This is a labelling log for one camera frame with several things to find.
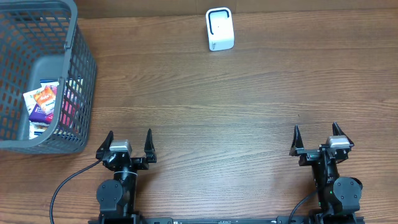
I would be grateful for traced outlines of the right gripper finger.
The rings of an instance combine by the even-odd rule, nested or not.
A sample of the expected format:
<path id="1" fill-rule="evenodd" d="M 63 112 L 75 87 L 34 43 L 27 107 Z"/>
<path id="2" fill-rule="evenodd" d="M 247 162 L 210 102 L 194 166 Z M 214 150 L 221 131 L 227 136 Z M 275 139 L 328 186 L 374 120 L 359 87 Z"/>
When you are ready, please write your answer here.
<path id="1" fill-rule="evenodd" d="M 304 145 L 299 131 L 299 126 L 296 124 L 294 127 L 294 137 L 289 151 L 290 156 L 299 156 L 304 152 Z"/>
<path id="2" fill-rule="evenodd" d="M 332 130 L 333 130 L 333 135 L 334 136 L 345 136 L 346 139 L 349 142 L 349 146 L 353 147 L 354 146 L 354 142 L 342 131 L 342 129 L 339 127 L 339 125 L 337 124 L 337 122 L 334 122 L 332 124 Z"/>

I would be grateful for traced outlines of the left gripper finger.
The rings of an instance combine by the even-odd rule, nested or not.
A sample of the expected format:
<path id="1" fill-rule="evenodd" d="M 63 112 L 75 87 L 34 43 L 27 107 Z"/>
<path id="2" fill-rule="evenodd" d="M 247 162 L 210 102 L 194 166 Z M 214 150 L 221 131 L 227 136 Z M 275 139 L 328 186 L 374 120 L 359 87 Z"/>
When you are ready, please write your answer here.
<path id="1" fill-rule="evenodd" d="M 146 154 L 146 161 L 148 163 L 156 163 L 157 162 L 157 154 L 155 151 L 153 139 L 152 139 L 152 130 L 148 129 L 146 136 L 146 143 L 144 146 L 144 152 Z"/>
<path id="2" fill-rule="evenodd" d="M 98 150 L 96 151 L 96 159 L 102 160 L 105 153 L 109 151 L 110 145 L 114 139 L 114 134 L 112 131 L 110 131 L 106 137 L 106 139 L 103 141 L 103 143 L 100 145 Z"/>

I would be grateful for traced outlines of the yellow snack bag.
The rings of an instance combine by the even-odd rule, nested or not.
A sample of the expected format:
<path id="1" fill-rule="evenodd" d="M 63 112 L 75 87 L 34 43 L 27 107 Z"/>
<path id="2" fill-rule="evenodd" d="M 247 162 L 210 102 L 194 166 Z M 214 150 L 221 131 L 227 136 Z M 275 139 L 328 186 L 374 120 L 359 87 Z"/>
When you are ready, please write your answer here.
<path id="1" fill-rule="evenodd" d="M 53 91 L 57 94 L 57 86 L 59 82 L 56 80 L 41 80 L 40 81 L 41 87 L 45 87 L 47 85 L 53 86 Z M 40 136 L 44 131 L 47 130 L 50 124 L 40 124 L 40 123 L 33 123 L 29 120 L 29 139 L 36 138 Z"/>

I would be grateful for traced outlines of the small orange tissue pack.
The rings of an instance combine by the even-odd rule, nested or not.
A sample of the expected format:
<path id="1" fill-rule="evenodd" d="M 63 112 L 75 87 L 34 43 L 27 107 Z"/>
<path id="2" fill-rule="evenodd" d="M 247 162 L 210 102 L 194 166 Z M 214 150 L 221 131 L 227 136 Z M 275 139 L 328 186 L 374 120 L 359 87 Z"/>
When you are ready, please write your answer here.
<path id="1" fill-rule="evenodd" d="M 34 100 L 45 114 L 52 114 L 55 108 L 56 94 L 53 86 L 47 85 L 42 87 L 33 95 Z"/>

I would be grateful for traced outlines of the white floral pouch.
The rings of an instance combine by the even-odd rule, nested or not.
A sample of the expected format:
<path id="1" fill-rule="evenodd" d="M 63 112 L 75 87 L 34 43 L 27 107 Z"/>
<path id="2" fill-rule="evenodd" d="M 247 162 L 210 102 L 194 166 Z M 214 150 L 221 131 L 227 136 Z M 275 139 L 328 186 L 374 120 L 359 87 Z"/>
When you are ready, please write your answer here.
<path id="1" fill-rule="evenodd" d="M 34 95 L 40 93 L 43 90 L 44 90 L 44 87 L 41 87 L 36 90 L 28 91 L 23 94 L 25 106 L 27 108 L 28 114 L 31 114 L 31 112 L 33 111 L 34 107 L 37 104 L 36 100 L 34 99 Z"/>

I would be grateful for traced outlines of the purple red soft package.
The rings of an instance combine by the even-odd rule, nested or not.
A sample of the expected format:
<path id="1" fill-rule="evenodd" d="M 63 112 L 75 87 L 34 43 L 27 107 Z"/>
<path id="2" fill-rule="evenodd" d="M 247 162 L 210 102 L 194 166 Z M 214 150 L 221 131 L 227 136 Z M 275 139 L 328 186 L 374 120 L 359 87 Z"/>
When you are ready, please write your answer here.
<path id="1" fill-rule="evenodd" d="M 41 107 L 36 104 L 29 115 L 29 120 L 33 123 L 50 124 L 53 120 L 53 113 L 46 114 Z"/>

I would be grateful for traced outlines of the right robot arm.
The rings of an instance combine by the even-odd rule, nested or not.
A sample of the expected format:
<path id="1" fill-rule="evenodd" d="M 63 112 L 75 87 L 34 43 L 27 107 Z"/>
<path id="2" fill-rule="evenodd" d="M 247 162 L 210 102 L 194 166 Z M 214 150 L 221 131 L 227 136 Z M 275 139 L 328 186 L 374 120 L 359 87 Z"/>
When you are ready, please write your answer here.
<path id="1" fill-rule="evenodd" d="M 305 149 L 299 127 L 294 127 L 290 156 L 298 156 L 300 166 L 310 166 L 316 189 L 299 201 L 291 211 L 287 222 L 294 222 L 295 212 L 314 196 L 319 209 L 309 211 L 303 223 L 364 223 L 355 213 L 360 210 L 363 190 L 361 181 L 354 177 L 342 177 L 337 165 L 348 159 L 354 142 L 337 123 L 332 124 L 333 135 L 318 149 Z"/>

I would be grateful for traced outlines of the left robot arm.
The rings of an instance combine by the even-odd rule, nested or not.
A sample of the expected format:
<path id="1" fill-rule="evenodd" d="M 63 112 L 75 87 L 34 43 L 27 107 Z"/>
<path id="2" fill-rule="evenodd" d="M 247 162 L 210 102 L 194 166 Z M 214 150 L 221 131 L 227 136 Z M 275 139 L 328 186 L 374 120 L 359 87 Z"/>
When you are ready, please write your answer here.
<path id="1" fill-rule="evenodd" d="M 142 214 L 135 209 L 137 176 L 140 170 L 148 170 L 157 162 L 148 130 L 144 145 L 144 157 L 132 157 L 132 147 L 128 140 L 115 140 L 110 131 L 96 152 L 96 158 L 113 172 L 113 178 L 102 182 L 96 191 L 99 202 L 99 223 L 145 223 Z"/>

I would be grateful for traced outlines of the white barcode scanner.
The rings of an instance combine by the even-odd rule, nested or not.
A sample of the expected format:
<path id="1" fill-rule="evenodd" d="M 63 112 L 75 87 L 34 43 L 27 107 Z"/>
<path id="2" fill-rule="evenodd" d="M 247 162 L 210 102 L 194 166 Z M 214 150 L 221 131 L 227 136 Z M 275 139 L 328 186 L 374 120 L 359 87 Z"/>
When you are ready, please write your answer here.
<path id="1" fill-rule="evenodd" d="M 212 52 L 234 47 L 232 13 L 227 7 L 209 9 L 205 14 L 209 49 Z"/>

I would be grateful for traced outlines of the grey plastic mesh basket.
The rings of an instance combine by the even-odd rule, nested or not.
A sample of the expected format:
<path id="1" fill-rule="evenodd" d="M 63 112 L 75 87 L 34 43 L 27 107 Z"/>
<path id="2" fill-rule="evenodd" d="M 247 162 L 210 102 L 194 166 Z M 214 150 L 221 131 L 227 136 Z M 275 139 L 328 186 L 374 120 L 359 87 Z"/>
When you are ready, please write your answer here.
<path id="1" fill-rule="evenodd" d="M 84 150 L 97 64 L 78 26 L 73 1 L 1 2 L 1 149 L 26 154 Z M 29 136 L 24 93 L 58 82 L 53 120 Z"/>

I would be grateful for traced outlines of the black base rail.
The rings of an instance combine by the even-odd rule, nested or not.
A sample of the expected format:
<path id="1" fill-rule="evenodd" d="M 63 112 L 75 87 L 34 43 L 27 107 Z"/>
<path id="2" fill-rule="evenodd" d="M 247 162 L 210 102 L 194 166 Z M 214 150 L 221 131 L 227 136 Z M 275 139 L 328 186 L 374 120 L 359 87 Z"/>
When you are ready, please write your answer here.
<path id="1" fill-rule="evenodd" d="M 162 218 L 144 218 L 139 217 L 138 221 L 135 218 L 123 218 L 119 220 L 89 220 L 88 224 L 100 223 L 141 223 L 141 224 L 308 224 L 310 223 L 309 217 L 295 216 L 289 222 L 288 216 L 278 216 L 276 218 L 214 218 L 214 219 L 173 219 L 169 217 Z"/>

